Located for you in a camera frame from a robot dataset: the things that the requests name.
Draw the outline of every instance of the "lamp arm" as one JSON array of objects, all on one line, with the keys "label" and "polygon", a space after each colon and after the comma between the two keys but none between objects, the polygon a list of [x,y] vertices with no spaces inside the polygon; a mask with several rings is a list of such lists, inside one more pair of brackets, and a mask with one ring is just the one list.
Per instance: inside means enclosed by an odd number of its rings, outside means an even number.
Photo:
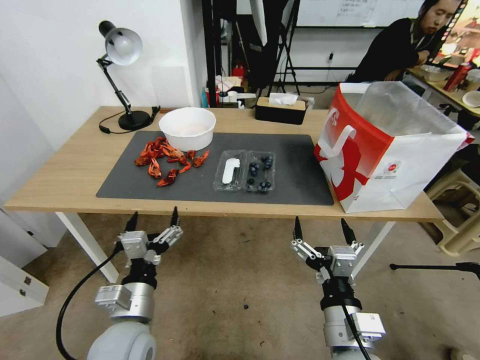
[{"label": "lamp arm", "polygon": [[128,115],[132,115],[132,111],[130,110],[129,99],[125,96],[125,94],[121,90],[118,89],[118,87],[115,85],[114,81],[110,77],[109,72],[107,71],[107,67],[112,64],[112,61],[107,60],[107,55],[105,54],[101,58],[97,59],[96,62],[98,64],[98,66],[100,66],[101,69],[103,70],[103,73],[105,74],[106,78],[108,79],[108,82],[110,83],[111,87],[115,91],[116,97],[120,100],[121,104],[125,108],[125,112]]}]

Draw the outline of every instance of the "whiteboard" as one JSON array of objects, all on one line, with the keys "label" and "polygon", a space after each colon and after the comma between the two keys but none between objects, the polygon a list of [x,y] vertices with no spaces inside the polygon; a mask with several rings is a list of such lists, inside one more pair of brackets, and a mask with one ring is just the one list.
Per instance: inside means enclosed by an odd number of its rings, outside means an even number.
[{"label": "whiteboard", "polygon": [[424,0],[300,0],[297,26],[387,27],[416,18]]}]

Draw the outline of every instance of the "shopping bag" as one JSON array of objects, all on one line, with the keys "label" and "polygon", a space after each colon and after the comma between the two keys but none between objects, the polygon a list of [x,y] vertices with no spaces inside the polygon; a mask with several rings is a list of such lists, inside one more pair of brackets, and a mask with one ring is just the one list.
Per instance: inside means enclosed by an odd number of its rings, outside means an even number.
[{"label": "shopping bag", "polygon": [[401,82],[342,83],[314,155],[345,212],[395,210],[472,140]]}]

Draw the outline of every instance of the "desk lamp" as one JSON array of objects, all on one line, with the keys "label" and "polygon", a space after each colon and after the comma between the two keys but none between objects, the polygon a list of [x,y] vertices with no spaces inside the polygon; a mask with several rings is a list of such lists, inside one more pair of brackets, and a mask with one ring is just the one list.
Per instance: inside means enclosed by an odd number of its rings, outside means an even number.
[{"label": "desk lamp", "polygon": [[142,129],[152,123],[151,116],[145,111],[130,110],[129,99],[117,88],[107,71],[107,67],[111,64],[122,66],[133,64],[142,52],[142,39],[136,32],[123,27],[115,27],[106,20],[100,23],[98,30],[105,38],[106,54],[96,62],[102,68],[111,87],[115,90],[115,95],[125,108],[125,114],[118,119],[118,125],[129,131]]}]

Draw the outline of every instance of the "wooden table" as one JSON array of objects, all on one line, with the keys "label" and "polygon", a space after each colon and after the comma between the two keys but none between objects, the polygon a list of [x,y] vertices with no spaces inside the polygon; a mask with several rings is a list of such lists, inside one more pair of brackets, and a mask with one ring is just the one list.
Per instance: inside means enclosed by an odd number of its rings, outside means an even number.
[{"label": "wooden table", "polygon": [[421,68],[420,66],[412,67],[408,69],[408,72],[412,74],[415,79],[417,79],[420,83],[419,85],[422,86],[423,84],[426,84],[428,86],[427,89],[425,89],[425,93],[422,95],[422,98],[427,100],[430,95],[432,94],[432,91],[435,91],[439,93],[441,96],[447,99],[447,101],[450,101],[457,105],[459,108],[467,111],[468,113],[472,114],[473,116],[480,117],[480,107],[471,107],[466,105],[463,101],[462,98],[466,94],[465,91],[463,90],[458,90],[458,91],[453,91],[453,92],[448,92],[444,90],[444,86],[447,83],[446,80],[444,81],[427,81],[423,78],[421,75]]},{"label": "wooden table", "polygon": [[[332,206],[283,205],[262,203],[231,203],[204,201],[168,201],[143,199],[99,198],[96,193],[110,173],[134,133],[105,134],[98,128],[101,119],[121,111],[120,107],[102,106],[82,127],[57,151],[35,175],[5,204],[9,210],[56,212],[71,234],[87,252],[95,264],[106,255],[77,213],[109,213],[168,215],[174,206],[182,216],[231,216],[254,218],[291,218],[300,216],[309,219],[355,219],[383,223],[374,224],[369,239],[369,248],[363,252],[354,274],[365,264],[396,221],[439,222],[443,216],[422,193],[405,210],[345,213],[334,199]],[[309,110],[303,125],[290,125],[258,121],[254,110],[211,109],[216,116],[215,132],[249,134],[306,134],[314,143],[322,133],[327,110]],[[158,130],[159,113],[146,130]],[[121,131],[117,117],[103,125],[112,131]],[[110,282],[116,282],[118,272],[111,263],[102,268]]]}]

